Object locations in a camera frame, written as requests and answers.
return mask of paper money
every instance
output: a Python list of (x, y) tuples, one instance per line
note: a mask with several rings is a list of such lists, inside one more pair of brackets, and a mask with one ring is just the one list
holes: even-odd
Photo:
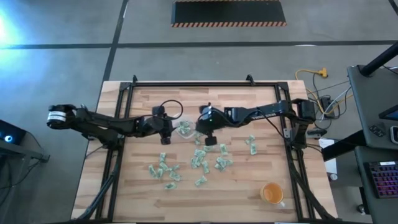
[(226, 160), (224, 160), (223, 158), (217, 157), (216, 161), (221, 167), (223, 167), (223, 168), (226, 167)]
[(157, 169), (157, 178), (161, 179), (162, 176), (163, 176), (163, 169), (161, 169), (161, 168)]
[(179, 130), (181, 134), (188, 134), (191, 131), (191, 128), (179, 127)]
[(210, 170), (209, 170), (209, 164), (207, 163), (207, 161), (203, 161), (201, 163), (201, 165), (203, 166), (203, 171), (205, 172), (205, 174), (208, 174), (210, 172)]
[(166, 152), (160, 153), (160, 158), (159, 162), (165, 162), (166, 161)]
[(256, 140), (256, 137), (254, 137), (252, 134), (249, 136), (249, 139), (245, 140), (244, 142), (249, 145), (252, 143), (254, 140)]
[(175, 165), (175, 166), (172, 166), (171, 168), (169, 168), (169, 170), (170, 171), (175, 171), (175, 170), (177, 170), (177, 169), (179, 169), (180, 168), (180, 165)]
[(196, 161), (195, 161), (195, 165), (197, 167), (200, 167), (200, 164), (201, 164), (203, 158), (204, 158), (203, 156), (197, 156)]
[(205, 152), (210, 152), (210, 151), (213, 150), (213, 146), (203, 146), (203, 150), (204, 150)]
[(166, 186), (164, 186), (164, 189), (166, 190), (173, 190), (177, 188), (177, 184), (175, 184), (174, 182), (171, 182), (169, 184), (166, 184)]
[(178, 175), (176, 172), (172, 171), (170, 172), (169, 177), (175, 181), (180, 181), (181, 180), (181, 175)]
[(226, 145), (225, 144), (220, 144), (220, 150), (221, 150), (221, 155), (222, 156), (227, 156), (228, 151), (226, 150)]
[(153, 178), (156, 178), (156, 179), (157, 179), (157, 174), (156, 174), (154, 165), (150, 165), (148, 168), (149, 168), (149, 173), (150, 173), (150, 175), (151, 175)]
[(191, 168), (192, 168), (192, 169), (198, 168), (198, 166), (197, 166), (197, 158), (196, 158), (196, 157), (193, 157), (193, 158), (191, 159)]
[(252, 154), (252, 155), (257, 154), (257, 147), (256, 147), (256, 144), (254, 144), (254, 143), (250, 144), (250, 154)]
[(195, 132), (195, 138), (200, 138), (200, 137), (202, 137), (203, 136), (203, 133), (200, 133), (200, 132)]
[(169, 167), (164, 162), (161, 162), (159, 164), (159, 167), (162, 168), (164, 171), (169, 171)]
[(225, 170), (224, 167), (220, 166), (218, 163), (214, 166), (216, 169), (218, 169), (220, 172), (223, 172)]
[(228, 159), (227, 161), (226, 161), (226, 165), (227, 166), (230, 166), (230, 165), (232, 165), (234, 162), (231, 160), (231, 159)]
[(207, 179), (205, 176), (200, 177), (199, 180), (195, 181), (195, 185), (197, 187), (201, 186), (202, 184), (204, 184), (205, 182), (207, 182)]
[(204, 157), (204, 156), (206, 156), (206, 152), (203, 151), (203, 150), (195, 149), (194, 155), (195, 155), (195, 156), (198, 156), (198, 157), (199, 157), (199, 156)]

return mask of orange liquid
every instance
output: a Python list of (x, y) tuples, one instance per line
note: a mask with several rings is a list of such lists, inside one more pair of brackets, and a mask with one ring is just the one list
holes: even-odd
[(284, 192), (279, 184), (269, 183), (262, 187), (261, 198), (269, 203), (278, 204), (284, 198)]

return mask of glass cup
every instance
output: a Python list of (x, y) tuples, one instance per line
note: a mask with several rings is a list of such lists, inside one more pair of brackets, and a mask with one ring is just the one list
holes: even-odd
[(285, 203), (282, 201), (284, 199), (284, 192), (279, 184), (266, 184), (261, 188), (260, 195), (263, 201), (278, 205), (280, 208), (285, 207)]

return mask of yellow cable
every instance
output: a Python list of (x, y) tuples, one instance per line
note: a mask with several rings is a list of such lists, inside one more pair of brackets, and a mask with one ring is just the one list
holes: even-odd
[[(324, 68), (323, 70), (320, 70), (320, 71), (314, 71), (314, 70), (308, 70), (308, 69), (300, 69), (300, 70), (297, 70), (297, 71), (294, 73), (294, 76), (296, 77), (296, 80), (299, 80), (299, 78), (298, 78), (298, 76), (297, 76), (297, 75), (299, 74), (299, 72), (316, 73), (316, 74), (321, 75), (321, 76), (324, 77), (324, 78), (326, 78), (326, 77), (328, 76), (327, 73), (326, 73), (326, 69), (325, 69), (325, 68)], [(345, 100), (347, 100), (348, 98), (350, 98), (350, 97), (353, 96), (353, 95), (351, 94), (351, 95), (347, 96), (346, 98), (344, 98), (344, 99), (342, 99), (342, 100), (340, 100), (340, 101), (337, 101), (337, 104), (336, 104), (334, 107), (332, 107), (332, 109), (331, 109), (329, 112), (325, 113), (324, 110), (323, 110), (323, 108), (322, 108), (322, 106), (321, 106), (321, 103), (319, 102), (318, 97), (314, 94), (314, 92), (313, 92), (312, 90), (308, 89), (308, 88), (306, 88), (306, 90), (314, 97), (315, 101), (316, 101), (317, 104), (318, 104), (319, 110), (320, 110), (322, 113), (324, 113), (324, 114), (331, 114), (332, 112), (334, 112), (334, 110), (338, 107), (338, 105), (339, 105), (340, 103), (344, 102)]]

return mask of white paper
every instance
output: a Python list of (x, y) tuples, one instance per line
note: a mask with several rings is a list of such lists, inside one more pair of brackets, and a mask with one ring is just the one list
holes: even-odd
[(381, 166), (386, 166), (386, 165), (395, 165), (396, 163), (394, 161), (392, 162), (380, 162)]
[[(332, 144), (335, 143), (335, 140), (333, 139), (319, 139), (319, 146), (323, 148), (326, 148), (328, 146), (331, 146)], [(325, 162), (325, 167), (326, 167), (326, 172), (331, 173), (331, 174), (337, 174), (337, 165), (336, 165), (336, 159), (330, 159), (329, 161)]]

